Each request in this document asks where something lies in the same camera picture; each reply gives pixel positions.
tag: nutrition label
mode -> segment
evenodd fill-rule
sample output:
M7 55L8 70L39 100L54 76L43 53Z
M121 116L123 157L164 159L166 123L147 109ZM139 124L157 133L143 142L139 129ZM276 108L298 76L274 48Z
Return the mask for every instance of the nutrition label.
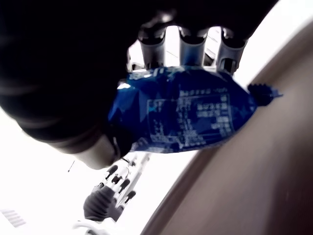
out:
M177 143L180 149L208 145L234 132L227 93L148 100L147 116L151 140Z

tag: white background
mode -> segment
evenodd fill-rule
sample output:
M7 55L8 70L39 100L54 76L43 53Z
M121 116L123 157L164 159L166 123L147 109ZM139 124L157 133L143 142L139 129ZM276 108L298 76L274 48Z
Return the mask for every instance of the white background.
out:
M312 0L281 0L249 40L235 79L247 85L312 16ZM177 28L168 29L166 47L174 54L166 54L167 65L177 65ZM140 61L140 45L134 45L131 53L132 59ZM118 226L128 234L139 234L193 155L194 152L153 155L136 186L137 195ZM16 209L31 228L45 229L47 235L69 227L72 221L83 217L84 199L104 173L79 162L68 173L72 161L72 156L24 135L0 111L0 209Z

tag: black cable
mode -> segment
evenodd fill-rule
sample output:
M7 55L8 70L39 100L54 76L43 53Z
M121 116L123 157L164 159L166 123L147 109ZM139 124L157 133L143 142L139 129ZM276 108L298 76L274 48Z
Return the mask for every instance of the black cable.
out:
M128 164L130 164L130 162L127 159L125 159L125 158L121 158L121 159L126 161Z

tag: blue snack bag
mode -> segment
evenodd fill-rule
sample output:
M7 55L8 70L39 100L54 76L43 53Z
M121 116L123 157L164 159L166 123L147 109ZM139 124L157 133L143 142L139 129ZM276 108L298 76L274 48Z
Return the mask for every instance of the blue snack bag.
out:
M224 142L259 105L280 96L266 85L250 85L248 90L211 67L135 71L119 87L109 122L130 133L132 151L200 149Z

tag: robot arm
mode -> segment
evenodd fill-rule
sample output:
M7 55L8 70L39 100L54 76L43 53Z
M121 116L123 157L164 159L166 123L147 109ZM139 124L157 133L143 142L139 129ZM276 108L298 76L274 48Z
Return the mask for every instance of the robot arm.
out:
M1 0L0 106L34 139L104 168L131 148L129 133L111 126L107 114L138 37L146 68L161 66L164 30L177 25L181 63L202 65L206 31L221 26L217 66L234 72L276 2L162 0L147 11L143 0Z

